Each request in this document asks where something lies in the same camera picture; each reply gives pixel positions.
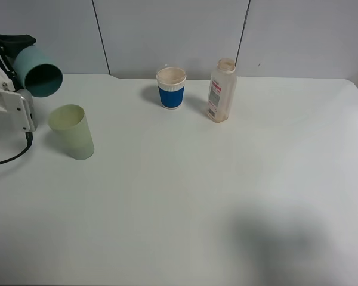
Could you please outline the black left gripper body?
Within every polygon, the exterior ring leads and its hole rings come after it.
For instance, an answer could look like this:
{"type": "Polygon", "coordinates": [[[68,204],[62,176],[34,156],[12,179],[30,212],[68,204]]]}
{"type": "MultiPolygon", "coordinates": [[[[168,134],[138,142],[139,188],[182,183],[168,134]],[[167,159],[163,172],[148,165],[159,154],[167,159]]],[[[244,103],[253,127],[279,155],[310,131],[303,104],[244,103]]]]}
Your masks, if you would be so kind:
{"type": "Polygon", "coordinates": [[[8,40],[7,35],[0,34],[0,69],[6,76],[13,81],[14,87],[17,87],[16,73],[7,59],[7,48],[4,41],[8,40]]]}

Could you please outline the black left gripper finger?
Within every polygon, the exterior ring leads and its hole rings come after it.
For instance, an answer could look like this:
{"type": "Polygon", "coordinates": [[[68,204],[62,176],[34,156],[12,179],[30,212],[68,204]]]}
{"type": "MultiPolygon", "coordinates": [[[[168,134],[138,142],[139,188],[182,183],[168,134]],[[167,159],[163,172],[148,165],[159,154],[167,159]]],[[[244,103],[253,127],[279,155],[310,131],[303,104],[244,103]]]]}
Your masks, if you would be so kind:
{"type": "Polygon", "coordinates": [[[36,43],[30,35],[2,35],[0,34],[0,53],[9,58],[16,58],[25,48],[36,43]]]}

